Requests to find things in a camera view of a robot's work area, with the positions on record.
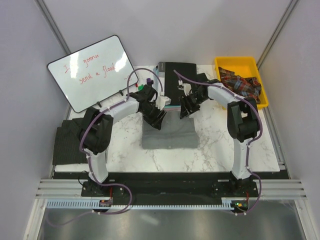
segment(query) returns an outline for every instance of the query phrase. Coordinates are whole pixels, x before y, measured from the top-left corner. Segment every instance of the yellow plastic tray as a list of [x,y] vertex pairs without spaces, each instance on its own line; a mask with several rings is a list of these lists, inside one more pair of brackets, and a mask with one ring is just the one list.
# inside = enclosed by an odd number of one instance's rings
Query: yellow plastic tray
[[233,71],[236,75],[243,78],[256,77],[261,84],[260,104],[257,104],[257,108],[263,109],[268,107],[269,101],[265,88],[256,65],[256,60],[252,56],[217,56],[214,59],[214,65],[219,81],[221,81],[219,67]]

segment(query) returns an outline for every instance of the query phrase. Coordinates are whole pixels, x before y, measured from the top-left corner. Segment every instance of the gray towel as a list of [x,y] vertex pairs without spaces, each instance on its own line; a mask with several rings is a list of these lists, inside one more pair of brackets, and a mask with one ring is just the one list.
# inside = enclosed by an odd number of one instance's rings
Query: gray towel
[[179,118],[180,112],[168,111],[163,118],[161,130],[142,121],[143,149],[196,149],[198,135],[193,118]]

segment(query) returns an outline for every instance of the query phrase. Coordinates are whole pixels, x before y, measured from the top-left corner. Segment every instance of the purple cable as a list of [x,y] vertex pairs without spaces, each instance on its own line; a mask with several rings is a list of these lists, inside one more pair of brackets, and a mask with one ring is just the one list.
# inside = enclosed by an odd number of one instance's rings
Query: purple cable
[[262,182],[261,182],[261,178],[259,177],[259,175],[257,175],[256,173],[252,172],[250,169],[249,169],[249,151],[250,151],[250,144],[253,143],[254,141],[258,140],[259,138],[261,138],[262,136],[262,133],[263,133],[263,126],[262,126],[262,122],[261,122],[261,118],[258,114],[258,111],[255,109],[255,107],[250,103],[248,102],[246,99],[236,95],[236,93],[234,93],[233,91],[229,90],[228,88],[224,87],[224,86],[218,86],[218,85],[215,85],[215,84],[210,84],[210,83],[205,83],[205,82],[198,82],[198,81],[193,81],[191,79],[188,79],[186,78],[185,76],[181,75],[180,73],[178,73],[176,70],[173,70],[173,72],[178,76],[179,80],[184,79],[190,83],[193,83],[193,84],[198,84],[198,85],[204,85],[204,86],[209,86],[209,87],[215,87],[215,88],[219,88],[219,89],[222,89],[224,91],[226,91],[227,93],[233,95],[237,100],[240,100],[244,103],[246,103],[250,108],[251,110],[254,112],[254,114],[256,115],[256,118],[258,120],[258,124],[259,124],[259,128],[260,128],[260,132],[259,132],[259,135],[256,136],[255,138],[251,139],[248,144],[247,144],[247,151],[246,151],[246,156],[245,156],[245,167],[247,169],[247,171],[255,176],[258,181],[259,181],[259,194],[258,194],[258,197],[255,201],[255,203],[253,204],[253,206],[248,209],[246,212],[241,212],[241,213],[238,213],[238,215],[244,215],[244,214],[247,214],[249,212],[251,212],[257,205],[260,197],[261,197],[261,193],[262,193]]
[[[121,210],[119,210],[119,211],[114,211],[114,212],[100,212],[99,214],[101,214],[101,215],[115,215],[115,214],[124,213],[124,212],[128,209],[128,207],[130,206],[130,204],[132,203],[132,198],[133,198],[133,196],[132,196],[131,190],[130,190],[126,185],[124,185],[124,184],[121,184],[121,183],[106,183],[106,184],[103,184],[103,183],[101,183],[101,182],[99,182],[99,181],[97,180],[97,178],[96,178],[96,176],[95,176],[95,174],[94,174],[94,172],[93,172],[92,165],[91,165],[91,155],[90,155],[89,152],[87,152],[87,151],[85,151],[85,150],[83,149],[84,141],[85,141],[85,138],[86,138],[87,135],[88,135],[89,130],[92,128],[92,126],[95,124],[95,122],[98,120],[98,118],[99,118],[102,114],[106,113],[107,111],[109,111],[109,110],[111,110],[111,109],[113,109],[113,108],[115,108],[115,107],[117,107],[117,106],[120,106],[121,104],[124,104],[124,103],[129,99],[129,97],[130,97],[129,81],[130,81],[130,79],[131,79],[131,76],[132,76],[136,71],[138,71],[138,70],[146,70],[146,71],[152,73],[152,74],[157,78],[157,80],[159,81],[159,84],[160,84],[160,87],[161,87],[161,91],[163,92],[164,88],[163,88],[163,86],[162,86],[162,83],[161,83],[161,81],[160,81],[160,78],[157,76],[157,74],[156,74],[154,71],[152,71],[152,70],[150,70],[150,69],[148,69],[148,68],[145,68],[145,67],[139,67],[139,68],[137,68],[137,69],[134,69],[134,70],[129,74],[128,80],[127,80],[127,82],[126,82],[126,89],[127,89],[126,99],[123,100],[123,101],[120,101],[120,102],[118,102],[118,103],[116,103],[116,104],[114,104],[114,105],[112,105],[112,106],[110,106],[109,108],[107,108],[107,109],[105,109],[105,110],[103,110],[103,111],[101,111],[101,112],[92,120],[92,122],[89,124],[89,126],[88,126],[87,129],[85,130],[85,132],[84,132],[84,134],[83,134],[83,137],[82,137],[82,139],[81,139],[81,141],[80,141],[79,150],[80,150],[80,152],[82,152],[82,153],[84,153],[84,154],[87,155],[89,169],[90,169],[90,172],[92,173],[92,177],[93,177],[94,181],[95,181],[97,184],[99,184],[100,186],[103,186],[103,187],[113,187],[113,186],[116,186],[116,187],[125,188],[125,189],[129,192],[129,195],[130,195],[130,200],[129,200],[129,203],[126,205],[126,207],[124,207],[123,209],[121,209]],[[45,220],[46,220],[46,222],[47,222],[51,227],[53,227],[53,228],[58,228],[58,227],[62,227],[62,226],[64,226],[64,225],[67,225],[68,223],[71,223],[72,221],[77,220],[77,219],[79,219],[79,218],[81,218],[81,217],[83,217],[83,216],[85,216],[85,215],[87,215],[87,214],[91,214],[91,213],[93,213],[93,212],[92,212],[92,211],[86,211],[86,212],[84,212],[84,213],[82,213],[82,214],[80,214],[80,215],[72,218],[71,220],[69,220],[69,221],[67,221],[67,222],[65,222],[65,223],[62,223],[62,224],[53,224],[53,223],[51,223],[51,222],[49,221],[48,214],[46,215]]]

